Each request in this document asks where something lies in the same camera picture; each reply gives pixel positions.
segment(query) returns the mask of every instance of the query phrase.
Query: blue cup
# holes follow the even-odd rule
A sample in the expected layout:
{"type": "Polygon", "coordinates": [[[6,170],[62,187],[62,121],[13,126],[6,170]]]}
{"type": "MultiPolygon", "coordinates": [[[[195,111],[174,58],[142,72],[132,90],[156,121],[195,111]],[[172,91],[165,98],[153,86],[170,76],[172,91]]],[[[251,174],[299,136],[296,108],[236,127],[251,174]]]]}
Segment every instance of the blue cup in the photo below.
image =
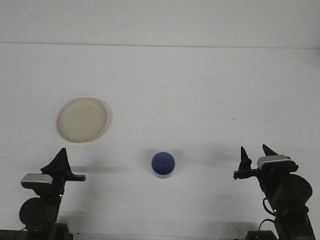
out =
{"type": "Polygon", "coordinates": [[[154,174],[160,179],[168,178],[175,168],[175,159],[167,152],[159,152],[152,158],[151,166],[154,174]]]}

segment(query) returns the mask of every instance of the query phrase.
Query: plate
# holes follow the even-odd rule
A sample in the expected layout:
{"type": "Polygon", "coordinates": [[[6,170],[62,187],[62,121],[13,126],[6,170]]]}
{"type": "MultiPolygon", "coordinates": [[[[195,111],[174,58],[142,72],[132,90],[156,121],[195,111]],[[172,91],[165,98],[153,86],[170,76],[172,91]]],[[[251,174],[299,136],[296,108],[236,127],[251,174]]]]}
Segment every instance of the plate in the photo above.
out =
{"type": "Polygon", "coordinates": [[[107,124],[107,110],[96,98],[81,97],[60,111],[56,125],[60,135],[74,143],[98,137],[107,124]]]}

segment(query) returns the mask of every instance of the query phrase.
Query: cable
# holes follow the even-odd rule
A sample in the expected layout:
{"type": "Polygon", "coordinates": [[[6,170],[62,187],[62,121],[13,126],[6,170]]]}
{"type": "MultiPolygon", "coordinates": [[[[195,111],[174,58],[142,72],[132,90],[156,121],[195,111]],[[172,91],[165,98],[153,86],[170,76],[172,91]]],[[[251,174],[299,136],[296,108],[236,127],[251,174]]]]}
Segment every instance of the cable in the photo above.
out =
{"type": "Polygon", "coordinates": [[[262,201],[264,210],[265,210],[268,214],[271,214],[272,216],[275,217],[276,214],[275,214],[274,212],[270,211],[270,210],[267,208],[266,202],[265,202],[266,200],[267,200],[267,198],[265,197],[265,198],[263,199],[263,201],[262,201]]]}
{"type": "Polygon", "coordinates": [[[24,227],[24,228],[22,228],[20,231],[18,231],[17,233],[16,233],[16,235],[14,236],[14,239],[13,240],[16,240],[17,239],[17,237],[18,237],[18,235],[19,235],[19,233],[21,233],[23,230],[25,230],[26,228],[24,227]]]}
{"type": "Polygon", "coordinates": [[[261,228],[261,226],[262,226],[262,224],[264,223],[264,222],[271,222],[271,223],[275,223],[275,221],[273,221],[273,220],[271,220],[271,219],[265,219],[265,220],[263,220],[261,223],[260,223],[260,226],[259,226],[259,228],[258,228],[258,234],[257,234],[257,240],[259,240],[259,233],[260,233],[260,228],[261,228]]]}
{"type": "Polygon", "coordinates": [[[4,237],[6,231],[0,230],[0,240],[4,237]]]}

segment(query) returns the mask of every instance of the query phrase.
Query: white surface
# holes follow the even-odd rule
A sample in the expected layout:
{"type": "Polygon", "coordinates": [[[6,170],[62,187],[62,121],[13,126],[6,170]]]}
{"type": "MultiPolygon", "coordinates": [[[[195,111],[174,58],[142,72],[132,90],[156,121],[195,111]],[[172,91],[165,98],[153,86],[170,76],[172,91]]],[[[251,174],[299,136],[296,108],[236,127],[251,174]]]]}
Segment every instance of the white surface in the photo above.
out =
{"type": "Polygon", "coordinates": [[[319,0],[2,0],[0,42],[320,48],[319,0]]]}
{"type": "Polygon", "coordinates": [[[74,143],[85,143],[98,137],[107,123],[107,110],[92,97],[80,97],[60,111],[56,126],[60,135],[74,143]]]}
{"type": "Polygon", "coordinates": [[[0,44],[0,226],[21,229],[20,186],[66,147],[74,173],[59,221],[72,232],[243,238],[269,217],[254,178],[234,180],[244,146],[290,156],[313,187],[319,235],[320,50],[0,44]],[[105,134],[79,144],[56,120],[79,97],[108,106],[105,134]],[[155,153],[176,161],[158,179],[155,153]]]}

